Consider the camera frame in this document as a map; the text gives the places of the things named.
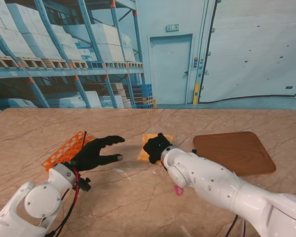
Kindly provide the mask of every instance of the table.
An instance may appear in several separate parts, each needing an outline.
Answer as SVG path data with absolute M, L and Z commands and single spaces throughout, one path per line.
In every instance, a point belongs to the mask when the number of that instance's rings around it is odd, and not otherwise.
M 202 200 L 192 188 L 176 196 L 162 167 L 137 160 L 144 132 L 173 135 L 175 145 L 191 151 L 196 135 L 252 131 L 277 170 L 245 179 L 269 191 L 296 194 L 296 111 L 7 109 L 0 115 L 0 210 L 23 183 L 45 181 L 48 175 L 41 163 L 80 130 L 99 138 L 124 137 L 124 143 L 102 152 L 123 154 L 124 160 L 83 174 L 92 188 L 80 192 L 63 229 L 65 237 L 225 236 L 233 213 Z M 67 195 L 54 227 L 73 196 Z M 246 236 L 259 235 L 248 224 Z

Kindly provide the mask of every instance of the pink hook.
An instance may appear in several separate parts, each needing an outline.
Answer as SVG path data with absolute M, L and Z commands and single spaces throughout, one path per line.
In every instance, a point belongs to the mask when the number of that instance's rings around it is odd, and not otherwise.
M 181 187 L 178 186 L 178 185 L 175 185 L 175 186 L 174 186 L 174 190 L 176 191 L 176 195 L 179 196 L 179 197 L 182 196 L 183 193 L 184 193 L 184 189 L 181 188 Z

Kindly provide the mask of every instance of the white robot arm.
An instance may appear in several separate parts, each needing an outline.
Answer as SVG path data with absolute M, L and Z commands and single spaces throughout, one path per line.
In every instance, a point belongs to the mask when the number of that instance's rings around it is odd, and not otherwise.
M 22 185 L 0 212 L 0 237 L 45 236 L 63 204 L 61 192 L 72 188 L 75 182 L 74 172 L 59 163 L 49 170 L 47 182 L 36 186 L 32 182 Z M 39 226 L 17 215 L 16 208 L 23 199 L 28 214 L 44 218 Z
M 207 201 L 249 221 L 261 237 L 296 237 L 296 196 L 275 194 L 254 186 L 235 173 L 174 146 L 161 154 L 173 181 L 193 187 Z

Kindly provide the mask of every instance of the yellow sponge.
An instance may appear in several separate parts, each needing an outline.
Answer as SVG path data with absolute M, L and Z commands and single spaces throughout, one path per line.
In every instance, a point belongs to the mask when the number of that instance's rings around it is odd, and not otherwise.
M 142 139 L 143 147 L 144 147 L 144 145 L 148 142 L 148 140 L 149 140 L 150 138 L 154 138 L 154 137 L 156 137 L 156 136 L 158 136 L 158 134 L 156 134 L 156 133 L 155 133 L 155 134 L 153 134 L 153 133 L 143 134 L 143 139 Z M 168 141 L 169 141 L 170 143 L 172 143 L 172 141 L 173 141 L 173 136 L 170 136 L 170 135 L 164 135 L 164 136 L 168 139 Z M 149 155 L 147 154 L 147 152 L 144 151 L 143 147 L 142 147 L 142 150 L 140 151 L 140 153 L 139 153 L 137 159 L 138 159 L 138 160 L 149 160 Z

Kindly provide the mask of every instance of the exit sign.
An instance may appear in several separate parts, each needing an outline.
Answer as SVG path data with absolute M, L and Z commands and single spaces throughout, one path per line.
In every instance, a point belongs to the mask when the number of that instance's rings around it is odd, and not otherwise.
M 172 25 L 167 25 L 166 31 L 178 31 L 180 29 L 179 24 L 172 24 Z

